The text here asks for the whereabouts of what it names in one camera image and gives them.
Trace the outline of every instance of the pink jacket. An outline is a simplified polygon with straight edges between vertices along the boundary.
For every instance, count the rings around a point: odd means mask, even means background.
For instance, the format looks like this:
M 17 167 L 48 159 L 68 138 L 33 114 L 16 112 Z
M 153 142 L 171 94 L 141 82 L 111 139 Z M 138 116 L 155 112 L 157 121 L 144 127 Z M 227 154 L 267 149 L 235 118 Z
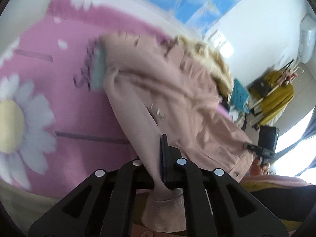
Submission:
M 217 112 L 216 85 L 197 61 L 178 46 L 157 44 L 145 35 L 115 33 L 100 37 L 107 75 L 104 89 L 155 188 L 143 224 L 157 232 L 186 229 L 182 192 L 160 179 L 160 136 L 200 168 L 224 169 L 240 181 L 253 155 L 243 148 L 246 134 Z

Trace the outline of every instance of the daisy print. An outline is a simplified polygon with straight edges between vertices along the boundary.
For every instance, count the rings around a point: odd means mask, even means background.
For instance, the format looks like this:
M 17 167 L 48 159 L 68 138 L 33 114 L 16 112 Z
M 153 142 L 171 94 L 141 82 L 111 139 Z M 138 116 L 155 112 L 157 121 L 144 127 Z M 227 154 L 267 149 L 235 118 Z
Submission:
M 44 95 L 33 96 L 34 83 L 20 84 L 18 74 L 0 79 L 0 177 L 30 190 L 25 165 L 45 174 L 45 153 L 56 151 L 56 138 L 44 130 L 55 118 Z

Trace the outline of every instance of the brown button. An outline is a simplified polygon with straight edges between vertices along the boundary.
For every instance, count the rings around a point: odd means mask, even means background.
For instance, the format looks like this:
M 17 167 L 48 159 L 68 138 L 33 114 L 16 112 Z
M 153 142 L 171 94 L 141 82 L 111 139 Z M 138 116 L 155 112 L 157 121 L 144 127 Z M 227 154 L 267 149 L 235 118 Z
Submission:
M 140 237 L 153 237 L 154 234 L 150 231 L 144 232 Z

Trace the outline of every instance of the triangular cutout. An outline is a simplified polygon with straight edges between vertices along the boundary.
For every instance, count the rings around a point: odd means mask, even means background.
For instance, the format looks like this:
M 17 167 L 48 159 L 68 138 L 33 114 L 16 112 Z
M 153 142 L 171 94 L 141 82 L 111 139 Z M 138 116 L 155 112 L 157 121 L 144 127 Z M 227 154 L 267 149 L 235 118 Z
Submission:
M 63 212 L 72 216 L 73 218 L 79 218 L 91 190 L 92 190 L 91 185 L 83 189 L 82 192 L 80 192 L 72 201 L 70 201 L 63 208 Z
M 256 207 L 244 195 L 242 195 L 233 185 L 227 185 L 227 190 L 233 200 L 236 212 L 239 217 L 245 217 L 256 211 Z

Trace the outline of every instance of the silver screw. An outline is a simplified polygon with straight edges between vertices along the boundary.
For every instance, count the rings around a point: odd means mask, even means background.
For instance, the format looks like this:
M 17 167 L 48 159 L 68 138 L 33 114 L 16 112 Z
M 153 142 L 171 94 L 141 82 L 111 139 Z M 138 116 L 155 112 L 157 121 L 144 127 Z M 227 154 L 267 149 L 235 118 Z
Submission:
M 177 159 L 177 164 L 185 165 L 186 164 L 186 160 L 185 159 Z
M 95 174 L 96 177 L 102 177 L 102 176 L 105 175 L 105 171 L 102 170 L 102 169 L 99 169 L 94 174 Z
M 140 160 L 134 160 L 133 165 L 134 166 L 141 166 L 143 163 Z
M 222 176 L 224 175 L 224 170 L 218 168 L 214 170 L 214 174 L 216 174 L 217 176 Z

